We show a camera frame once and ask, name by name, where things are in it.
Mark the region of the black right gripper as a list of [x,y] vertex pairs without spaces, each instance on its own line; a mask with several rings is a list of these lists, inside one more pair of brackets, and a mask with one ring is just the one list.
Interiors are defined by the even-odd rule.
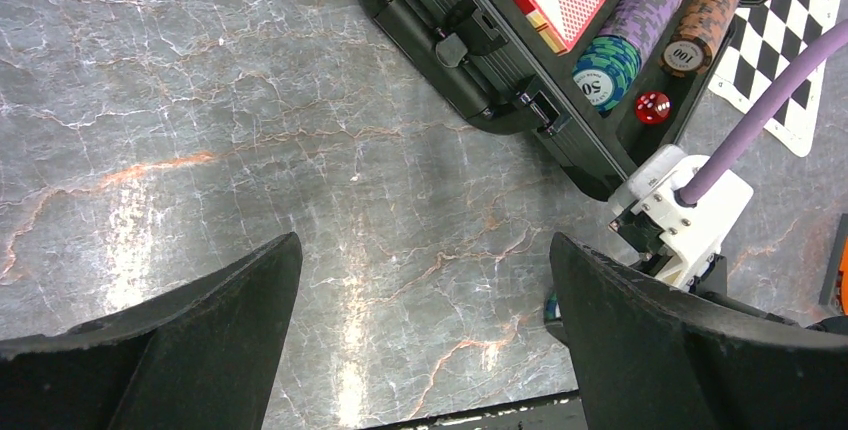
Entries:
[[[696,277],[689,292],[703,299],[712,301],[723,307],[748,314],[768,321],[801,327],[796,320],[779,314],[761,310],[752,305],[733,299],[727,295],[728,260],[726,257],[715,257],[706,271]],[[831,316],[806,326],[808,330],[820,331],[837,335],[847,334],[847,316]]]

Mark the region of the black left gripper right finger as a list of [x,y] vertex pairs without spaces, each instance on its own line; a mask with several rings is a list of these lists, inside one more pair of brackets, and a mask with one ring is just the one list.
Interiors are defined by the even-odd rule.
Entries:
[[550,266],[592,429],[843,429],[847,339],[670,287],[556,233]]

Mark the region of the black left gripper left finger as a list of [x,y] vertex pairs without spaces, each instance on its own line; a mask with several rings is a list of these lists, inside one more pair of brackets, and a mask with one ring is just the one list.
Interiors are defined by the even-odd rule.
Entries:
[[302,268],[297,234],[54,336],[1,344],[5,429],[258,429]]

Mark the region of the brown poker chip stack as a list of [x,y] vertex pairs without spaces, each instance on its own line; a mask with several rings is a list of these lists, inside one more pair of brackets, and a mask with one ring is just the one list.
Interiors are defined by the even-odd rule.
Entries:
[[739,0],[692,0],[661,54],[661,67],[683,78],[704,73],[714,62]]

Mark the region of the black poker case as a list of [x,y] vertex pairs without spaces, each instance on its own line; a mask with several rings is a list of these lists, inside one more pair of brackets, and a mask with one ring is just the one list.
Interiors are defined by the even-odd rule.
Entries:
[[[534,134],[576,187],[598,201],[680,139],[709,82],[708,75],[667,74],[653,51],[613,110],[592,109],[567,76],[615,2],[606,0],[574,50],[556,55],[512,0],[359,0],[468,124],[495,135]],[[636,117],[634,103],[646,92],[670,98],[665,122]]]

